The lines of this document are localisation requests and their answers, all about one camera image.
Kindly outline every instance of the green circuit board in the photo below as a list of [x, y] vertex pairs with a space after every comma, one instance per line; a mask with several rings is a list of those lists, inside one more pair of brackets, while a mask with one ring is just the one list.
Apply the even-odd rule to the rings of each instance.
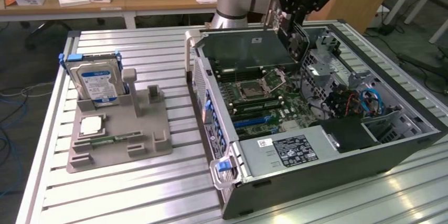
[[265, 70], [260, 79], [218, 83], [221, 95], [228, 105], [233, 125], [269, 116], [265, 123], [236, 127], [240, 140], [302, 129], [316, 121], [316, 116], [282, 70]]

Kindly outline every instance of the hard drive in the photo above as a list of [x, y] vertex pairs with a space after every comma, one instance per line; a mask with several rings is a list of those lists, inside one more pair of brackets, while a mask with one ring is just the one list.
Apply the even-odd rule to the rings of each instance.
[[90, 99], [96, 107], [117, 104], [118, 95], [126, 94], [121, 80], [121, 56], [73, 54], [66, 57], [65, 69], [81, 100]]

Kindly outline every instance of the motherboard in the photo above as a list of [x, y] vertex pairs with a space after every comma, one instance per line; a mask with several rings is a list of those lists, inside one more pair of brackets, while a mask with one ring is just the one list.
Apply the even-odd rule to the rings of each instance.
[[216, 71], [240, 140], [302, 129], [316, 121], [293, 75], [281, 66]]

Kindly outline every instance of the metal slatted table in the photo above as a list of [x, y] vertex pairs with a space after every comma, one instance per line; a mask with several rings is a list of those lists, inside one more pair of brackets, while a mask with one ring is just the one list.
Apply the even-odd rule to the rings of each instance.
[[[446, 107], [358, 33], [336, 25], [432, 113], [448, 123]], [[68, 38], [65, 54], [120, 50], [137, 71], [137, 88], [165, 94], [174, 150], [170, 155], [69, 174], [65, 171], [76, 89], [58, 70], [17, 223], [410, 223], [448, 220], [448, 138], [412, 155], [388, 173], [254, 212], [220, 218], [220, 205], [184, 79], [184, 33], [168, 27], [86, 31]], [[364, 68], [350, 51], [341, 57]]]

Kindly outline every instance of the warning label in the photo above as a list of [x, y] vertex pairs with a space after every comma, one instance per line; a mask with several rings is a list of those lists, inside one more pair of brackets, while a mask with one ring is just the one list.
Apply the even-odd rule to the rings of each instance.
[[304, 135], [273, 141], [273, 146], [286, 167], [318, 159]]

